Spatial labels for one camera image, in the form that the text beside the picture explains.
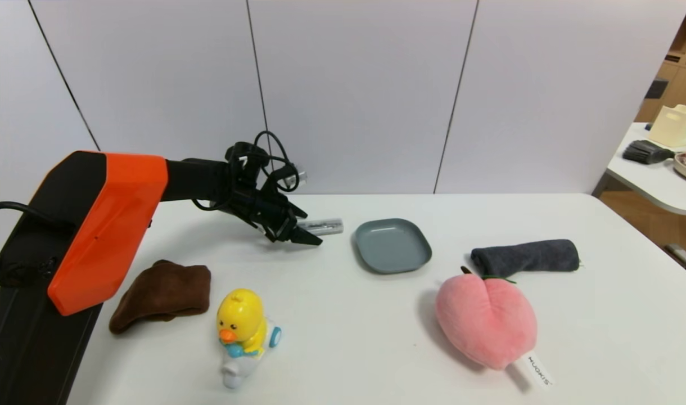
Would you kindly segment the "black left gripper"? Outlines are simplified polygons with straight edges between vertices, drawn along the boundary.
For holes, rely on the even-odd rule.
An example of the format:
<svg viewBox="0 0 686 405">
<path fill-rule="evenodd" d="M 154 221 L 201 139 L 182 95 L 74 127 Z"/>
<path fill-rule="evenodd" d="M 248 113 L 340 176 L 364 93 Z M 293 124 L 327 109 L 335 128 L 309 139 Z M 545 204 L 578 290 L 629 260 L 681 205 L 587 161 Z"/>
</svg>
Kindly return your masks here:
<svg viewBox="0 0 686 405">
<path fill-rule="evenodd" d="M 271 241 L 291 241 L 295 244 L 319 246 L 323 240 L 297 226 L 298 218 L 307 213 L 278 191 L 251 191 L 250 223 L 262 230 Z"/>
</svg>

